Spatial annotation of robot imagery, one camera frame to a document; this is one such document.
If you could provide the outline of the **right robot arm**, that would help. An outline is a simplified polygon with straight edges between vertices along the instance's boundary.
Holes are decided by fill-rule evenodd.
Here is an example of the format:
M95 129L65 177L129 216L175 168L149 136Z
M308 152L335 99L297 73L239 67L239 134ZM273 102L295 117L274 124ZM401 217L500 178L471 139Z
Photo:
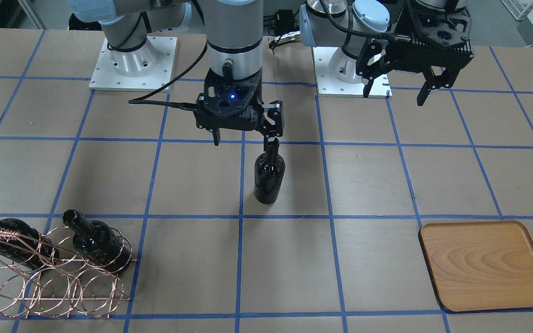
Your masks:
M264 51L264 3L261 0L70 0L82 22L97 22L115 55L151 51L150 32L202 32L210 69L195 103L153 101L167 89L129 101L191 111L198 128L209 131L216 145L220 129L258 131L264 149L273 150L283 135L283 103L261 99Z

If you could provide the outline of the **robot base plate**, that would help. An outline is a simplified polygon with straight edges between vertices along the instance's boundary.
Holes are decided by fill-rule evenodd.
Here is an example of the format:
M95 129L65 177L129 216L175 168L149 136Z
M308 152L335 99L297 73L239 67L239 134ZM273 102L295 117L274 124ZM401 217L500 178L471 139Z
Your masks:
M357 61L340 47L313 47L317 92L321 97L362 98L366 85L357 75Z
M175 75L176 37L148 37L130 53L109 50L104 40L89 88L98 91L152 92Z

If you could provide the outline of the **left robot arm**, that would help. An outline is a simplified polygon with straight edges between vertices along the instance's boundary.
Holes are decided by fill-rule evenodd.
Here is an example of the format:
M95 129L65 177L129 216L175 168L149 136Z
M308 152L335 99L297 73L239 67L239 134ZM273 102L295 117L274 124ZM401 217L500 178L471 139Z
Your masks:
M335 76L373 82L393 70L423 74L422 106L436 89L451 88L475 57L465 0L307 0L299 9L302 43L334 47Z

